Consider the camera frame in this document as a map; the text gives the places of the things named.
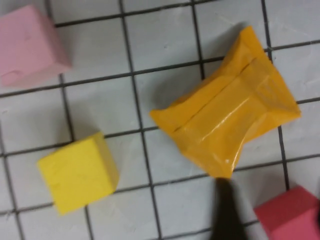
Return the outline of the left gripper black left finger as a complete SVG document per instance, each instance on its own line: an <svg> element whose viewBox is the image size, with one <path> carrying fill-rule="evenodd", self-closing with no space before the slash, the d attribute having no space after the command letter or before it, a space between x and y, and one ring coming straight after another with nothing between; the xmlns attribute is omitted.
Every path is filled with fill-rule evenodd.
<svg viewBox="0 0 320 240"><path fill-rule="evenodd" d="M235 188L228 178L215 180L217 207L213 218L212 240L247 240L236 202Z"/></svg>

